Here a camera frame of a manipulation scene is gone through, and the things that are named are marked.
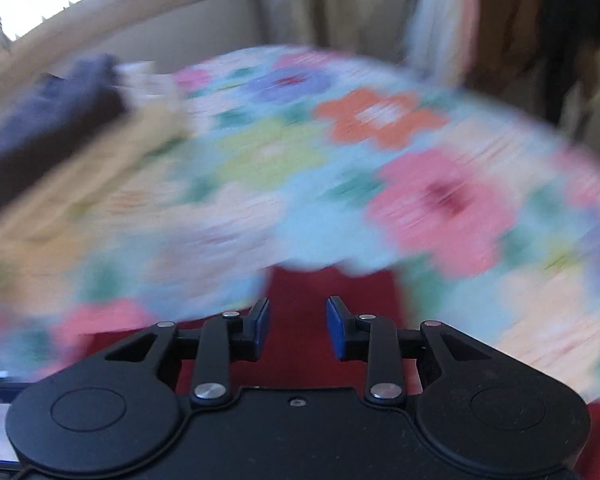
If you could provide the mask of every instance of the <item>window frame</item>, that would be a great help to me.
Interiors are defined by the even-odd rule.
[[[0,26],[0,100],[97,38],[197,1],[81,0],[16,41],[11,41]]]

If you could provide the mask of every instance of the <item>floral fabric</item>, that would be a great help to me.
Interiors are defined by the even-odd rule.
[[[369,59],[234,52],[174,75],[190,136],[62,233],[0,252],[0,366],[256,298],[267,267],[391,268],[441,319],[600,396],[600,162],[541,123]]]

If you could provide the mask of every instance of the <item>yellow-green flower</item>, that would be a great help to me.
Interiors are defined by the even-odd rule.
[[[218,142],[230,156],[219,170],[220,177],[257,189],[277,189],[293,174],[325,164],[324,156],[314,147],[315,139],[323,133],[316,123],[261,120]]]

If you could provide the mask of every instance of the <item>dark red cloth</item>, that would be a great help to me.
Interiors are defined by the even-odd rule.
[[[391,272],[383,271],[362,278],[348,278],[334,267],[317,272],[290,272],[274,268],[263,296],[271,302],[271,328],[261,359],[257,363],[232,364],[233,386],[270,388],[315,388],[355,386],[365,381],[364,363],[341,363],[334,356],[327,331],[325,300],[340,296],[354,314],[366,312],[404,324]],[[196,328],[204,320],[183,323],[181,328]],[[130,332],[97,334],[88,354],[106,348]],[[417,384],[413,364],[405,361],[405,378]],[[185,362],[176,388],[188,394],[193,365]],[[587,447],[576,471],[584,480],[600,480],[600,403],[589,406],[592,429]]]

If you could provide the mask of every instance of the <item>dark red flower center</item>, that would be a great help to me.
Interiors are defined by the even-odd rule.
[[[306,81],[305,77],[300,75],[291,75],[288,77],[280,78],[276,81],[276,86],[293,86],[299,85],[300,83],[304,83]]]
[[[462,182],[436,182],[427,187],[427,197],[432,208],[442,209],[448,216],[456,216],[471,202],[462,188]]]

